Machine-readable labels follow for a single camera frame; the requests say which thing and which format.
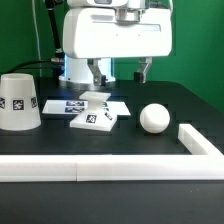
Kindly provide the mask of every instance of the black tabletop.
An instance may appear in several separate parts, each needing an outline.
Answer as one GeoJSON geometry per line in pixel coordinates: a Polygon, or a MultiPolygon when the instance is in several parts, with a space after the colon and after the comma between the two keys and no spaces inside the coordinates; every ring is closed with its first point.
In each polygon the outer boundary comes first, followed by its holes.
{"type": "MultiPolygon", "coordinates": [[[[78,100],[83,91],[36,80],[39,108],[46,100],[78,100]]],[[[224,115],[179,84],[119,81],[111,101],[123,101],[131,116],[119,116],[111,132],[69,128],[75,115],[41,113],[41,126],[0,130],[0,154],[188,154],[177,140],[190,123],[224,151],[224,115]],[[164,105],[168,128],[149,134],[139,122],[150,103],[164,105]]],[[[224,181],[127,181],[1,183],[0,223],[223,223],[224,181]]]]}

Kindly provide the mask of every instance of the green wall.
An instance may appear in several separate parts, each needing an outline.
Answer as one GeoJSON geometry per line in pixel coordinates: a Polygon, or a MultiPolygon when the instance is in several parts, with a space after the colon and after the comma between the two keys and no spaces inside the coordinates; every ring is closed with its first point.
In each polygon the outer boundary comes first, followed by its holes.
{"type": "MultiPolygon", "coordinates": [[[[37,59],[31,0],[5,0],[0,13],[0,72],[37,59]]],[[[223,0],[174,0],[173,50],[168,57],[154,58],[148,80],[183,84],[224,112],[224,3],[223,0]]],[[[47,11],[36,0],[42,58],[54,55],[47,11]]],[[[66,4],[56,9],[62,33],[66,4]]],[[[116,60],[116,77],[132,79],[137,59],[116,60]]],[[[29,73],[38,75],[37,71],[29,73]]]]}

